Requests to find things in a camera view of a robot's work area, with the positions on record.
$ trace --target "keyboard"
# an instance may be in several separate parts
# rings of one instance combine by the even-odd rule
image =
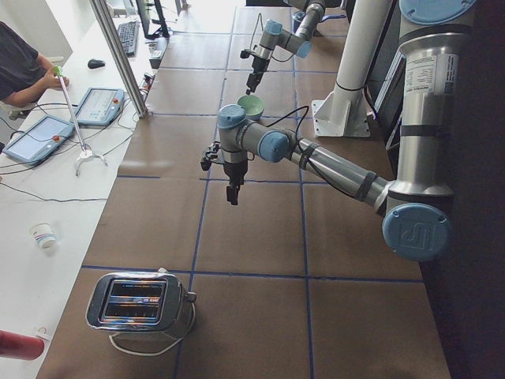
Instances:
[[[139,23],[135,21],[118,26],[119,40],[126,55],[133,57],[137,53],[137,40],[139,36]]]

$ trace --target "black shirt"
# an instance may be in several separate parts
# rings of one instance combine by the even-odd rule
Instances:
[[[46,70],[37,62],[39,52],[0,21],[0,99],[34,85]]]

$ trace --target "person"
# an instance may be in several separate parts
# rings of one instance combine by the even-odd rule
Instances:
[[[48,88],[60,87],[54,65],[0,21],[0,100],[25,107]]]

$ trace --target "white cup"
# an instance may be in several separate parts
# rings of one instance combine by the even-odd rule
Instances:
[[[56,243],[56,236],[48,223],[37,223],[30,228],[30,234],[43,249],[48,249]]]

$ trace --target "white table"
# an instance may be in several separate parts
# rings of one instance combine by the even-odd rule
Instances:
[[[137,83],[141,82],[144,73],[152,73],[148,47],[143,42],[144,38],[140,36],[137,56],[129,59]],[[91,58],[104,60],[105,67],[89,69],[87,63]],[[73,103],[78,103],[90,87],[125,89],[97,23],[83,38],[80,49],[71,55],[63,67],[63,73],[70,78],[68,92]],[[64,102],[61,90],[48,90],[39,101]],[[66,107],[43,108],[55,107],[60,109],[47,112],[69,119]],[[28,129],[43,115],[36,108],[20,129]],[[86,140],[97,153],[108,152],[126,140],[106,155],[108,167],[100,159],[93,159],[82,163],[80,176],[76,177],[74,162],[80,154],[80,147],[76,145],[68,149],[71,144],[67,141],[58,151],[65,152],[53,155],[33,170],[2,175],[26,166],[0,168],[2,183],[44,198],[107,198],[128,146],[127,139],[137,123],[132,104],[125,108],[119,122],[124,127],[119,126],[116,120],[104,131]],[[84,138],[96,132],[96,129],[82,130]],[[12,163],[16,162],[5,154],[0,155],[0,167]],[[0,329],[34,336],[38,328],[45,328],[48,335],[54,334],[104,206],[105,201],[39,201],[0,186]],[[32,225],[40,222],[49,223],[58,239],[48,250],[40,249],[28,233]],[[34,378],[48,346],[44,354],[34,361],[0,358],[2,377]]]

